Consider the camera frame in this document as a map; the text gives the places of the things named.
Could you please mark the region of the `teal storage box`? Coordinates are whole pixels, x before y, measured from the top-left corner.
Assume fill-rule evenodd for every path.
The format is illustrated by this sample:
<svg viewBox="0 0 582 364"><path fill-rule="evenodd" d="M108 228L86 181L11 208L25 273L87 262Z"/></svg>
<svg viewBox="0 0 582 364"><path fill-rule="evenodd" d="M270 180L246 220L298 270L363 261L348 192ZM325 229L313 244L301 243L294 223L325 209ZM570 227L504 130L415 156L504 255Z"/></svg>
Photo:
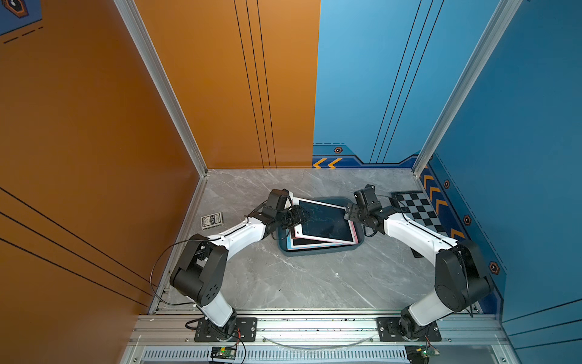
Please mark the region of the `teal storage box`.
<svg viewBox="0 0 582 364"><path fill-rule="evenodd" d="M290 229L280 227L273 236L286 255L354 250L364 243L363 227L345 219L346 208L350 204L348 198L310 200L294 197L292 204L301 208L302 223Z"/></svg>

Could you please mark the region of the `pink writing tablet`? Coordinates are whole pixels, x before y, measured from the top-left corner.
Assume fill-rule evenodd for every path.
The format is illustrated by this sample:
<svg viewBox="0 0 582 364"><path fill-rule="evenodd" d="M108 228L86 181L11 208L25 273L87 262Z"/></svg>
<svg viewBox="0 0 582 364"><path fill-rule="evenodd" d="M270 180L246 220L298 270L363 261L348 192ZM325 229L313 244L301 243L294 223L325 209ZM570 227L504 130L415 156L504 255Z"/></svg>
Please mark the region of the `pink writing tablet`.
<svg viewBox="0 0 582 364"><path fill-rule="evenodd" d="M343 247L352 247L356 246L360 243L360 239L358 238L356 232L355 223L352 221L347 221L344 218L346 208L344 206L338 206L331 203L324 203L315 200L307 200L303 198L294 197L292 199L293 205L301 206L306 212L306 221L302 224L309 224L309 223L323 223L323 224L349 224L350 228L353 231L354 238L357 240L357 243L354 245L343 246Z"/></svg>
<svg viewBox="0 0 582 364"><path fill-rule="evenodd" d="M305 223L290 229L288 250L309 250L354 245L357 240L349 224Z"/></svg>

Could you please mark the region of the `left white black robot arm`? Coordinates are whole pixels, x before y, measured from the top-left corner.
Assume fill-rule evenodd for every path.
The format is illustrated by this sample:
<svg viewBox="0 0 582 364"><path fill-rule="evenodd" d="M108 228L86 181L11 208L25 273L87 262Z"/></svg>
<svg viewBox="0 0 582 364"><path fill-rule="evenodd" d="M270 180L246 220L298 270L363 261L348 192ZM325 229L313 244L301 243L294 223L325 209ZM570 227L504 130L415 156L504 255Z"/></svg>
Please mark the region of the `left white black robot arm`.
<svg viewBox="0 0 582 364"><path fill-rule="evenodd" d="M278 229L299 224L303 214L292 198L288 190L272 190L241 223L210 237L196 234L186 242L170 285L195 303L218 339L234 338L236 331L236 310L221 293L228 260Z"/></svg>

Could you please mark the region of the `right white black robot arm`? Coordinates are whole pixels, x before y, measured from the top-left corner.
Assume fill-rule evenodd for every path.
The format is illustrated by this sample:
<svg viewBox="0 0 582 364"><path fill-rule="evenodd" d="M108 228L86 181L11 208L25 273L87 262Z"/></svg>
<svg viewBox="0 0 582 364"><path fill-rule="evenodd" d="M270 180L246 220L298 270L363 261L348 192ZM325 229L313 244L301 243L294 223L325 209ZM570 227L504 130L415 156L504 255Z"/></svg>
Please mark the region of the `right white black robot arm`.
<svg viewBox="0 0 582 364"><path fill-rule="evenodd" d="M354 192L354 197L356 201L347 205L346 220L401 241L435 268L433 290L401 311L398 329L403 338L424 338L435 321L462 312L493 292L489 268L474 241L448 238L418 224L394 198L382 206L373 185Z"/></svg>

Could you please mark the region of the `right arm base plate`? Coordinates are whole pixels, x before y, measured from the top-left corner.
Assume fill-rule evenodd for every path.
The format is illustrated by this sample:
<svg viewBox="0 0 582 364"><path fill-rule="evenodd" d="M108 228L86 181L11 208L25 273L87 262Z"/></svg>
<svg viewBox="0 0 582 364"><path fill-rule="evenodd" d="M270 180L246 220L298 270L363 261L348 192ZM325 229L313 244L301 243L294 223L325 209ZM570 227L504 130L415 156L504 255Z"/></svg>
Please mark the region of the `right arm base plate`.
<svg viewBox="0 0 582 364"><path fill-rule="evenodd" d="M382 342L403 341L442 341L440 329L436 322L419 326L414 321L400 317L376 318L377 331Z"/></svg>

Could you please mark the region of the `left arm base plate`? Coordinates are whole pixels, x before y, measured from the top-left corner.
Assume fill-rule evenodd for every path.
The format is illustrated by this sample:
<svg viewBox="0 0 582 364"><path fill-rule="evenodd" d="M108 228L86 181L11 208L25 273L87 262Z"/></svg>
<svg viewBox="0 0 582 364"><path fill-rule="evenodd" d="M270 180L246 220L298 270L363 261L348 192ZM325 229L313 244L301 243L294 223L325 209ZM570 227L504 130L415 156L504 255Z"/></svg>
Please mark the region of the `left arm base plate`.
<svg viewBox="0 0 582 364"><path fill-rule="evenodd" d="M200 343L218 343L241 340L244 343L256 340L258 319L256 317L237 317L226 326L219 327L205 318L198 322L194 341Z"/></svg>

